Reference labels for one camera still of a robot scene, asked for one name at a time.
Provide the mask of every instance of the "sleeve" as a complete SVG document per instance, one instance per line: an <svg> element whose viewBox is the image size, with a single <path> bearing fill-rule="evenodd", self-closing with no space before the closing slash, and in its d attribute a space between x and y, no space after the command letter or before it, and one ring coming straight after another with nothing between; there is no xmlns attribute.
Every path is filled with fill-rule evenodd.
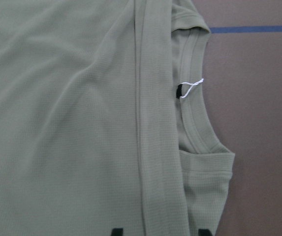
<svg viewBox="0 0 282 236"><path fill-rule="evenodd" d="M175 105L190 235L213 236L228 196L235 153L216 136L203 100L203 83L197 84L203 81L202 61L211 31L191 0L173 0L171 25L174 87L187 94L175 93Z"/></svg>

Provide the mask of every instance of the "blue stripe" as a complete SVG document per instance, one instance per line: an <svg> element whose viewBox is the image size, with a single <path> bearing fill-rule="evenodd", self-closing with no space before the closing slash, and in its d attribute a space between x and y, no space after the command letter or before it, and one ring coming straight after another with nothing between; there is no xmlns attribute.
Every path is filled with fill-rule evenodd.
<svg viewBox="0 0 282 236"><path fill-rule="evenodd" d="M210 27L212 33L282 32L282 26Z"/></svg>

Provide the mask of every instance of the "white thread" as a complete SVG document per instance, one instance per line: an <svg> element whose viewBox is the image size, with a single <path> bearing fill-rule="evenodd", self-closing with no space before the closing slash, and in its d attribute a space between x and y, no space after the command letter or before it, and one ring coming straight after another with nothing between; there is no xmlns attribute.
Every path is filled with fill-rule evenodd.
<svg viewBox="0 0 282 236"><path fill-rule="evenodd" d="M203 82L203 78L201 80L199 80L198 82L195 82L194 84L188 83L188 82L183 82L181 84L187 84L187 85L191 85L191 87L189 88L189 90L187 91L187 93L184 96L180 96L181 98L185 98L189 92L191 91L191 89L193 88L193 86L198 85L199 83Z"/></svg>

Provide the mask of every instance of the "ribbed fabric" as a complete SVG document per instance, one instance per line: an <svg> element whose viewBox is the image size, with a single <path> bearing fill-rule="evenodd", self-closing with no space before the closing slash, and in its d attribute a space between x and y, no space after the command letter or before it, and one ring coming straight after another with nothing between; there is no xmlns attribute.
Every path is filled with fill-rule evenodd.
<svg viewBox="0 0 282 236"><path fill-rule="evenodd" d="M210 35L190 0L0 0L0 236L215 234L234 154L176 97Z"/></svg>

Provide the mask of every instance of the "garment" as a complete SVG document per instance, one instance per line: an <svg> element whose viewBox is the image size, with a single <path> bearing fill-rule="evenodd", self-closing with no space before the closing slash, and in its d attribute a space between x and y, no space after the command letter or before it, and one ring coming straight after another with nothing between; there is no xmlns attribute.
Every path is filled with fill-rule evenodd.
<svg viewBox="0 0 282 236"><path fill-rule="evenodd" d="M215 235L210 35L190 0L0 0L0 236Z"/></svg>

